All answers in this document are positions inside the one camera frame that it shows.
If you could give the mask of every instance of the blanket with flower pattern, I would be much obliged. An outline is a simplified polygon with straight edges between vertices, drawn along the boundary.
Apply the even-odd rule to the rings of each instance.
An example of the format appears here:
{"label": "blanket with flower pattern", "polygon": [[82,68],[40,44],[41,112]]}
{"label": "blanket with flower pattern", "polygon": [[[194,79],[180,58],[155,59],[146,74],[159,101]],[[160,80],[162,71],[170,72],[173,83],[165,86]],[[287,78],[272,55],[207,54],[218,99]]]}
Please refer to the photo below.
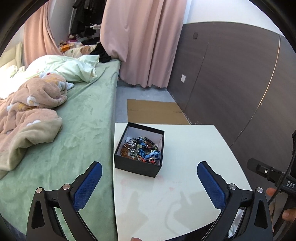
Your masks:
{"label": "blanket with flower pattern", "polygon": [[61,75],[48,73],[0,98],[0,179],[20,163],[28,147],[54,140],[62,119],[52,108],[67,100],[68,85]]}

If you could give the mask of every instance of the black box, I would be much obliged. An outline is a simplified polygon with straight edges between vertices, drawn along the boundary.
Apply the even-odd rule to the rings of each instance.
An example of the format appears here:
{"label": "black box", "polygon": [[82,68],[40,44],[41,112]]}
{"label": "black box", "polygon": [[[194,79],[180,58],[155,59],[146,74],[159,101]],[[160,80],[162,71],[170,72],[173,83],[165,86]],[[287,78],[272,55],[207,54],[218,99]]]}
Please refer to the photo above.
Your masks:
{"label": "black box", "polygon": [[[147,126],[142,126],[129,122],[121,136],[120,142],[114,153],[114,164],[115,168],[122,169],[128,172],[133,172],[136,174],[156,177],[157,173],[161,169],[163,164],[163,144],[164,144],[165,132],[162,130],[154,129]],[[160,153],[160,160],[156,164],[145,163],[138,160],[133,160],[120,155],[120,151],[127,138],[133,137],[147,137],[153,141],[157,146]]]}

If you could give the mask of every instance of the metal screw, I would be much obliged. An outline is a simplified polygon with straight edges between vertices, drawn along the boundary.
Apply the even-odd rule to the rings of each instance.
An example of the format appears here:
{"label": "metal screw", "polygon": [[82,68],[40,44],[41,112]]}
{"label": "metal screw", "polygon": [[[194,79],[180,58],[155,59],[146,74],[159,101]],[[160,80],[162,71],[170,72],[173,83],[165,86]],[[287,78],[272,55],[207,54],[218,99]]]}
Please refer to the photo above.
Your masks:
{"label": "metal screw", "polygon": [[36,189],[36,192],[37,192],[37,193],[41,193],[41,192],[42,192],[42,188],[37,188],[37,189]]}
{"label": "metal screw", "polygon": [[263,193],[263,189],[262,188],[257,188],[257,192]]}
{"label": "metal screw", "polygon": [[237,186],[235,184],[229,184],[229,188],[231,190],[235,190],[237,188]]}
{"label": "metal screw", "polygon": [[64,184],[64,185],[63,185],[63,189],[64,189],[64,190],[68,190],[69,188],[70,188],[70,184]]}

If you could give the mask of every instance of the floor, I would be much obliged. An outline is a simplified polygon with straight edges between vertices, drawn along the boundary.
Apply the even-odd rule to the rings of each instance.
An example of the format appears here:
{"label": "floor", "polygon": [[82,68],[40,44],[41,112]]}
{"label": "floor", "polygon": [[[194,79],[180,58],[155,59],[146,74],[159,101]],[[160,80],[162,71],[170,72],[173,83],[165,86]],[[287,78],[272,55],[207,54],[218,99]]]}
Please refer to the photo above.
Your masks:
{"label": "floor", "polygon": [[115,122],[128,122],[128,99],[175,102],[165,88],[142,88],[119,81],[116,89]]}

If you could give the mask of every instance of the cream headboard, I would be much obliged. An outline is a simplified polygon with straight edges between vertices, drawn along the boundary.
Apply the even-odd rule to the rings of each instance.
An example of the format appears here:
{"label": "cream headboard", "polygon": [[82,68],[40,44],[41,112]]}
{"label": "cream headboard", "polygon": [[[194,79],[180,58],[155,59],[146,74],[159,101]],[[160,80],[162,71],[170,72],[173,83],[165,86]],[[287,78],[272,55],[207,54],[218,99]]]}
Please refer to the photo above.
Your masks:
{"label": "cream headboard", "polygon": [[18,68],[22,66],[22,42],[5,51],[0,57],[0,68],[4,66],[7,69],[12,65],[16,65]]}

